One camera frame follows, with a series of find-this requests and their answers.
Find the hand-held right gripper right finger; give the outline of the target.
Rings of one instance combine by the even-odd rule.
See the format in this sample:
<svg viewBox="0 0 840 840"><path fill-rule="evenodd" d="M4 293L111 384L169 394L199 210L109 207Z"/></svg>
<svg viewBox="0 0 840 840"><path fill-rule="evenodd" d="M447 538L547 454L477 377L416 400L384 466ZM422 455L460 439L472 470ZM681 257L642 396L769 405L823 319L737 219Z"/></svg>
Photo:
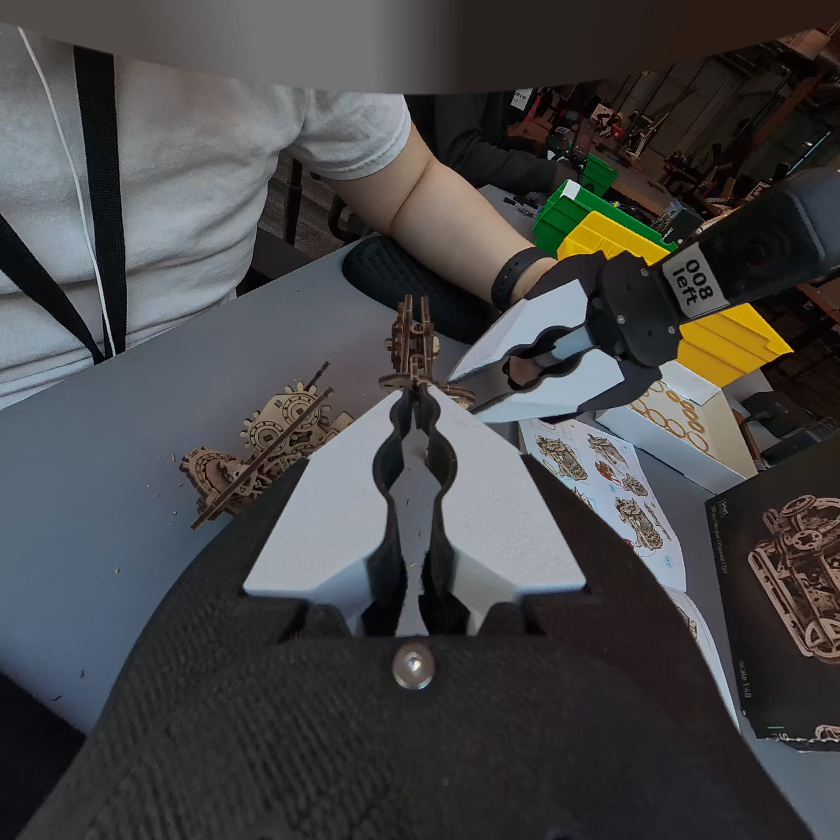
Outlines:
<svg viewBox="0 0 840 840"><path fill-rule="evenodd" d="M435 385L420 389L440 485L420 612L433 634L477 634L498 604L580 592L585 575L518 449Z"/></svg>

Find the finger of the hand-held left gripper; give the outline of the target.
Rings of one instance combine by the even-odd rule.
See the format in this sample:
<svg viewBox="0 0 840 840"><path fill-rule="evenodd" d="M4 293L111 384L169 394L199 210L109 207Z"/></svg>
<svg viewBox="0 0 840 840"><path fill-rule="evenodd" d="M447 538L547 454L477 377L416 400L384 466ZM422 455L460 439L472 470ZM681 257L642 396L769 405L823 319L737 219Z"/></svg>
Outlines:
<svg viewBox="0 0 840 840"><path fill-rule="evenodd" d="M506 311L471 346L448 376L458 384L478 376L502 371L510 357L549 345L585 323L589 302L587 291L577 278L523 298Z"/></svg>
<svg viewBox="0 0 840 840"><path fill-rule="evenodd" d="M581 405L623 381L622 370L614 357L602 351L587 351L570 372L547 374L534 387L477 405L472 413L485 424L575 416Z"/></svg>

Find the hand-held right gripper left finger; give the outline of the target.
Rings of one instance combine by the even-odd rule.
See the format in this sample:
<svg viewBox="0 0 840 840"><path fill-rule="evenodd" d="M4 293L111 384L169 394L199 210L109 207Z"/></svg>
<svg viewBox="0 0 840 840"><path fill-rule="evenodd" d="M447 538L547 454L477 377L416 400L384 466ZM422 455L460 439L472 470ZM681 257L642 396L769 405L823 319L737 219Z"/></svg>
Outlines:
<svg viewBox="0 0 840 840"><path fill-rule="evenodd" d="M306 462L245 578L247 595L336 607L352 634L419 634L392 488L405 468L410 392L393 392Z"/></svg>

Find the large wooden mechanical model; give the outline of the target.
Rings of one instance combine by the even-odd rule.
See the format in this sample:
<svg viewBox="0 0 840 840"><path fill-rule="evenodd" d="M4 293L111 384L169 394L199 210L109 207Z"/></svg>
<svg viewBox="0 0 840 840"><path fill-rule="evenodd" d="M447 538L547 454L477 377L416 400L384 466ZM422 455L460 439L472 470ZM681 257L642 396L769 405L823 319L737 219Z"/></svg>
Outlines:
<svg viewBox="0 0 840 840"><path fill-rule="evenodd" d="M330 418L331 407L324 400L331 389L319 394L318 381L329 366L325 361L307 384L287 385L244 420L240 436L250 451L248 458L206 446L182 457L180 471L198 495L192 529L224 512L238 515L296 462L313 455L353 423L346 412Z"/></svg>

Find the small wooden gear assembly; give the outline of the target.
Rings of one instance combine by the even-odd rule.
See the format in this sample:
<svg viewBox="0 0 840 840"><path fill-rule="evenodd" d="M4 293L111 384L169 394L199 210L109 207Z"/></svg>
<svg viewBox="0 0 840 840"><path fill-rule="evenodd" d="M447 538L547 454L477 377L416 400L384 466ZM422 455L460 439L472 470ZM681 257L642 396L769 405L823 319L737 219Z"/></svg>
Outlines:
<svg viewBox="0 0 840 840"><path fill-rule="evenodd" d="M473 408L475 395L461 385L438 382L433 367L439 352L439 339L430 315L429 297L419 299L419 320L414 318L413 296L405 298L397 307L391 338L385 341L390 353L393 373L379 379L386 391L403 389L417 391L421 385L434 385L465 410Z"/></svg>

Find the grey desk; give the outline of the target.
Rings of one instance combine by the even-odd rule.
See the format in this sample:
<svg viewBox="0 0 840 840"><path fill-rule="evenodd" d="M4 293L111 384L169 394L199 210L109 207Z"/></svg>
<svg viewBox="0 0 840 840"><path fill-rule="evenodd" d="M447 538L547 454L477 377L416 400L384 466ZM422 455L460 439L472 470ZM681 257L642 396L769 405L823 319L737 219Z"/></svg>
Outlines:
<svg viewBox="0 0 840 840"><path fill-rule="evenodd" d="M191 529L181 457L243 454L244 419L324 361L335 413L383 398L394 318L347 282L344 253L3 409L2 671L76 728L96 723L154 609L229 521Z"/></svg>

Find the person's left hand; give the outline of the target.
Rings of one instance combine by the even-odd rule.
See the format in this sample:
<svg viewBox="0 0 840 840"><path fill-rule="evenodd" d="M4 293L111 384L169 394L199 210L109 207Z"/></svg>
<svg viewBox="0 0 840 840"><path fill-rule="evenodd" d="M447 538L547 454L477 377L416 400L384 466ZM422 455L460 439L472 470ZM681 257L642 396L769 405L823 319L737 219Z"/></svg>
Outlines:
<svg viewBox="0 0 840 840"><path fill-rule="evenodd" d="M511 291L510 303L516 304L539 281L540 277L558 264L558 260L543 257L524 270ZM509 377L518 385L527 385L535 380L541 368L534 359L511 356L508 361Z"/></svg>

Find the black wristband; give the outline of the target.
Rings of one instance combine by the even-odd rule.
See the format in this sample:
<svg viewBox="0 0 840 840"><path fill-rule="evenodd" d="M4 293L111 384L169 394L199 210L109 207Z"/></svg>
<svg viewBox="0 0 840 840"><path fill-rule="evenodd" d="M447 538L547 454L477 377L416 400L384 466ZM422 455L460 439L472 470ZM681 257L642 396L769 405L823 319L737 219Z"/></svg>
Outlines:
<svg viewBox="0 0 840 840"><path fill-rule="evenodd" d="M535 263L549 256L540 248L525 248L509 258L499 270L490 289L492 305L500 312L507 311L511 306L511 297L524 273Z"/></svg>

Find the pile of tan rubber bands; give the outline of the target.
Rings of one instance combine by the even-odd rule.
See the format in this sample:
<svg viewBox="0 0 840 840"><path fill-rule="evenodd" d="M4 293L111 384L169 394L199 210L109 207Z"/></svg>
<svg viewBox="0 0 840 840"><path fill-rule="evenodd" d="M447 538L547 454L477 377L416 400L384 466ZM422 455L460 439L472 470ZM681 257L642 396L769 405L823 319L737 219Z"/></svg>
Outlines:
<svg viewBox="0 0 840 840"><path fill-rule="evenodd" d="M628 408L678 441L711 454L710 433L701 407L663 381L652 384Z"/></svg>

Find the green storage bin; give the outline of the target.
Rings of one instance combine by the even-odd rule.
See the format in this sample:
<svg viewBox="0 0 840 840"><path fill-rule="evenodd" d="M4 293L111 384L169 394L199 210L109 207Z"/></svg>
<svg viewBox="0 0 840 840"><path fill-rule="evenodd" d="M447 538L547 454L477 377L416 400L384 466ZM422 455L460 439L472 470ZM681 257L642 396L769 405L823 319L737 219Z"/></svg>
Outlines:
<svg viewBox="0 0 840 840"><path fill-rule="evenodd" d="M532 227L532 243L550 256L556 256L566 236L591 212L597 212L613 222L632 230L668 252L677 250L678 243L668 243L661 235L606 200L566 180L548 198Z"/></svg>
<svg viewBox="0 0 840 840"><path fill-rule="evenodd" d="M581 176L581 186L598 197L603 197L618 177L618 170L608 161L594 153L588 153L587 162Z"/></svg>

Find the black wrist rest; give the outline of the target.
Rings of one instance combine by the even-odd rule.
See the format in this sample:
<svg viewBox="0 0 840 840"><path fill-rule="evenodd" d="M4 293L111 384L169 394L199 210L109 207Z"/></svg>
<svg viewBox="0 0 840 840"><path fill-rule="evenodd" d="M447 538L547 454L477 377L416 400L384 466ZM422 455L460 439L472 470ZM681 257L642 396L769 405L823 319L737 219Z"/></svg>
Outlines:
<svg viewBox="0 0 840 840"><path fill-rule="evenodd" d="M427 297L435 331L461 343L475 343L501 315L491 303L426 268L389 237L361 240L343 258L342 273L358 291L392 310L411 295L417 321L421 299Z"/></svg>

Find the white cardboard box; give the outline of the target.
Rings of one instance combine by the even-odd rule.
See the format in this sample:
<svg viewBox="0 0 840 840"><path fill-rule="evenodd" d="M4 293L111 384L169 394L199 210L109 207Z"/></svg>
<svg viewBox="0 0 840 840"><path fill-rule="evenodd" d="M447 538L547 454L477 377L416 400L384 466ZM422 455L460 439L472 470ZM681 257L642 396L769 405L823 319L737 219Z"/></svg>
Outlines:
<svg viewBox="0 0 840 840"><path fill-rule="evenodd" d="M757 475L753 457L720 388L676 361L662 367L658 381L701 407L710 433L710 455L657 428L629 409L629 404L600 411L595 414L595 419L611 433L656 457L714 495Z"/></svg>

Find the black electronic device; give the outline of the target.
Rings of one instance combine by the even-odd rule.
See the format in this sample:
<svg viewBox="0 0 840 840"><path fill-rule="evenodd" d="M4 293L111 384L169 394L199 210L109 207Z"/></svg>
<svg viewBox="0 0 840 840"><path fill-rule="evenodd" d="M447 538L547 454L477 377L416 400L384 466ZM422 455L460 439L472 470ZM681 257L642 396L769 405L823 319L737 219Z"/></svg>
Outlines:
<svg viewBox="0 0 840 840"><path fill-rule="evenodd" d="M816 419L780 392L756 392L742 403L745 422L758 423L778 442L760 452L764 464L777 466L839 432L839 420Z"/></svg>

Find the black model kit box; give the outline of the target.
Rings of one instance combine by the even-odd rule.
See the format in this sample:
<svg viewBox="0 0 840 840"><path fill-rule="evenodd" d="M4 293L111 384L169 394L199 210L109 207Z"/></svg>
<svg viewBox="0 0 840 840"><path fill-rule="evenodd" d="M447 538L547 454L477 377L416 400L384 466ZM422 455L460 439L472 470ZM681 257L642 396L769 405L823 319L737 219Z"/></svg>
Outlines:
<svg viewBox="0 0 840 840"><path fill-rule="evenodd" d="M742 714L759 739L838 752L838 438L709 499L707 520Z"/></svg>

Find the black office chair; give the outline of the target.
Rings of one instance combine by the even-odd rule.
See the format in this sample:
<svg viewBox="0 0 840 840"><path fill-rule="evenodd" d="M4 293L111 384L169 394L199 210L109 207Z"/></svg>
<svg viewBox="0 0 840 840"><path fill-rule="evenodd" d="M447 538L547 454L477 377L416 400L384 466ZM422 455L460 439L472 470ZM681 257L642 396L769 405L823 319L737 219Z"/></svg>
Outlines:
<svg viewBox="0 0 840 840"><path fill-rule="evenodd" d="M238 297L368 235L371 229L288 152L268 183L255 248Z"/></svg>

